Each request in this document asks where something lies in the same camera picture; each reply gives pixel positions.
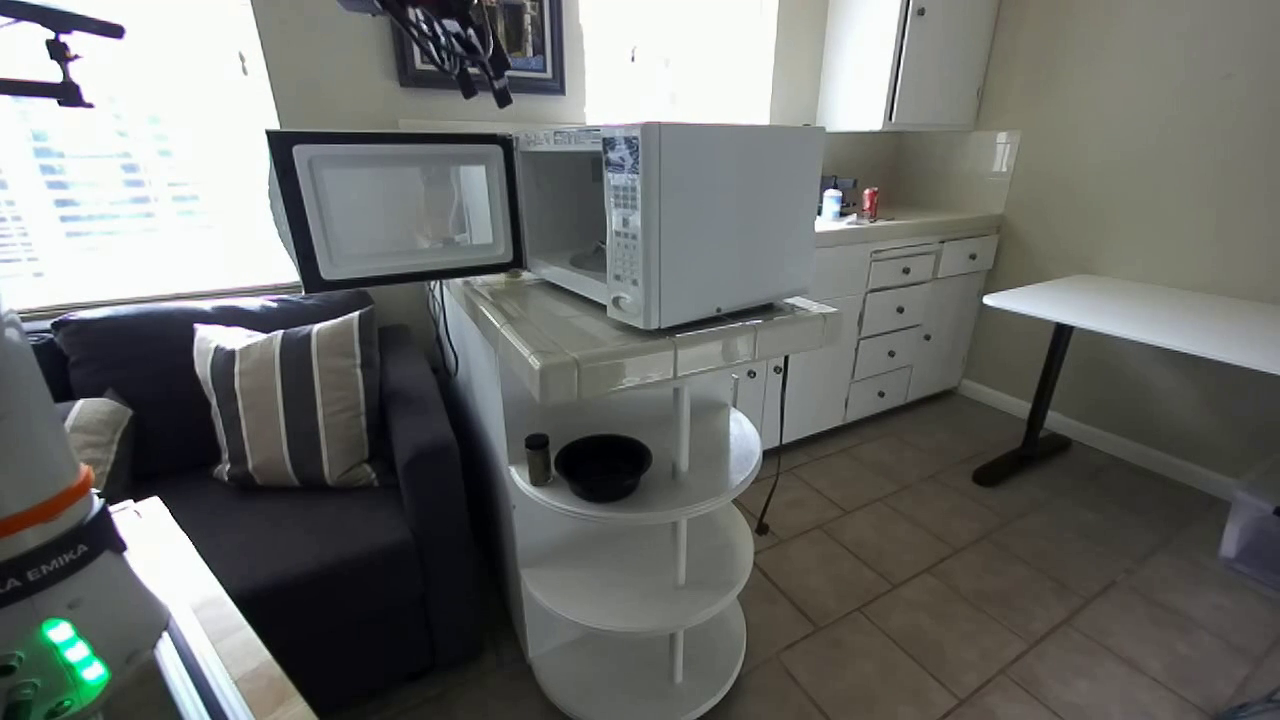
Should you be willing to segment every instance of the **upper cabinet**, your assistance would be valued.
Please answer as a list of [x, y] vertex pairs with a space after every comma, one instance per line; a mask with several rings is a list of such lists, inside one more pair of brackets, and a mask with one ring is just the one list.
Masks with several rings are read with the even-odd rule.
[[828, 131], [972, 129], [1000, 0], [831, 0]]

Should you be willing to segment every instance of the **black bowl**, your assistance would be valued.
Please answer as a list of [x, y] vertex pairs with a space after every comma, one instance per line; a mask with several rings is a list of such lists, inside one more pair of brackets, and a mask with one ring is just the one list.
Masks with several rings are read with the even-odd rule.
[[635, 492], [653, 465], [649, 446], [627, 436], [586, 436], [556, 454], [556, 474], [589, 502], [614, 502]]

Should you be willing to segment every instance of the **orange band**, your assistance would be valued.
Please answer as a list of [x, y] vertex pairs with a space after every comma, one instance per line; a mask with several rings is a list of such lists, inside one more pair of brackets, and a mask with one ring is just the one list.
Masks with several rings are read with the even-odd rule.
[[15, 512], [0, 520], [0, 538], [15, 536], [36, 525], [55, 520], [68, 507], [79, 502], [79, 498], [88, 495], [91, 489], [93, 489], [93, 469], [81, 464], [81, 477], [73, 484], [38, 505], [32, 505], [22, 512]]

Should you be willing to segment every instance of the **white plastic box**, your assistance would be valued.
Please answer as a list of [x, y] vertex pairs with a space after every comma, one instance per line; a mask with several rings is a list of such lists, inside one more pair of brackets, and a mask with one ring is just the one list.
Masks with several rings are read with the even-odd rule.
[[1280, 589], [1280, 456], [1235, 491], [1217, 555], [1228, 566]]

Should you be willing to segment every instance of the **white drawer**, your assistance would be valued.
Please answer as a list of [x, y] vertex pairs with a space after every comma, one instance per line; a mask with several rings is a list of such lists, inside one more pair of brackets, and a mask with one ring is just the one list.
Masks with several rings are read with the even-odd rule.
[[910, 382], [911, 369], [902, 368], [849, 386], [845, 421], [851, 423], [906, 402], [906, 386]]
[[854, 379], [860, 380], [910, 365], [915, 360], [919, 334], [915, 328], [908, 328], [860, 341]]
[[819, 247], [813, 251], [813, 284], [805, 297], [829, 300], [867, 290], [867, 266], [872, 263], [867, 246]]
[[1000, 236], [968, 237], [942, 243], [942, 259], [938, 261], [938, 277], [963, 275], [989, 270], [996, 263], [996, 243]]
[[928, 300], [928, 283], [868, 292], [859, 337], [919, 325]]
[[934, 254], [876, 260], [872, 263], [869, 290], [897, 287], [900, 284], [922, 283], [933, 277]]

